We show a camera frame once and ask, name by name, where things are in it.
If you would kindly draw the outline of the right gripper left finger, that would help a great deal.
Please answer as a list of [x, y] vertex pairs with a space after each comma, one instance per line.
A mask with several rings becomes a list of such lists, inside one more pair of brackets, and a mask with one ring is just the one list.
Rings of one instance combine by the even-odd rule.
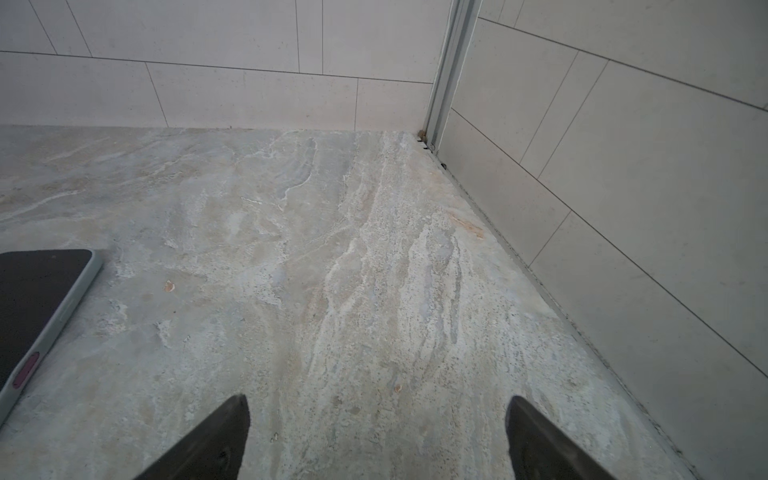
[[233, 395], [135, 479], [237, 479], [249, 429], [247, 397]]

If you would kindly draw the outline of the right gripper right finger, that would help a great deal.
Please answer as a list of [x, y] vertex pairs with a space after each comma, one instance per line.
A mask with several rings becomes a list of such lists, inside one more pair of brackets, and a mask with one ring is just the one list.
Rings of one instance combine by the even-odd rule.
[[510, 400], [505, 431], [515, 479], [615, 479], [522, 396]]

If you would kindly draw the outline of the light blue phone case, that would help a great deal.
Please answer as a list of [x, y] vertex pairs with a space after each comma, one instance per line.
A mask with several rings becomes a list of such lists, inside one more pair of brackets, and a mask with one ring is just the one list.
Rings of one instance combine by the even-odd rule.
[[42, 338], [35, 342], [34, 346], [36, 347], [37, 350], [41, 352], [41, 356], [39, 360], [37, 360], [37, 362], [34, 364], [33, 369], [30, 371], [29, 375], [26, 377], [26, 380], [24, 381], [23, 385], [18, 389], [14, 389], [11, 387], [10, 384], [4, 384], [1, 380], [1, 420], [2, 421], [5, 421], [9, 416], [10, 412], [12, 411], [15, 404], [17, 403], [26, 385], [29, 383], [35, 371], [39, 368], [41, 362], [43, 361], [45, 356], [48, 354], [49, 350], [51, 349], [51, 347], [59, 337], [61, 331], [66, 326], [73, 312], [79, 305], [82, 298], [85, 296], [87, 290], [89, 289], [90, 285], [92, 284], [98, 272], [100, 271], [103, 265], [102, 258], [96, 251], [94, 250], [90, 250], [90, 251], [94, 253], [94, 259], [86, 267], [86, 270], [77, 280], [75, 286], [67, 295], [63, 304], [59, 307], [59, 309], [54, 314], [52, 324], [44, 329]]

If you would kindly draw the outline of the black phone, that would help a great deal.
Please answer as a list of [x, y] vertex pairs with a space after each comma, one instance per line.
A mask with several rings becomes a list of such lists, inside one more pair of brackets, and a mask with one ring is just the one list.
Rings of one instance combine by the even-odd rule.
[[34, 346], [94, 259], [90, 250], [1, 255], [1, 380], [20, 388], [41, 352]]

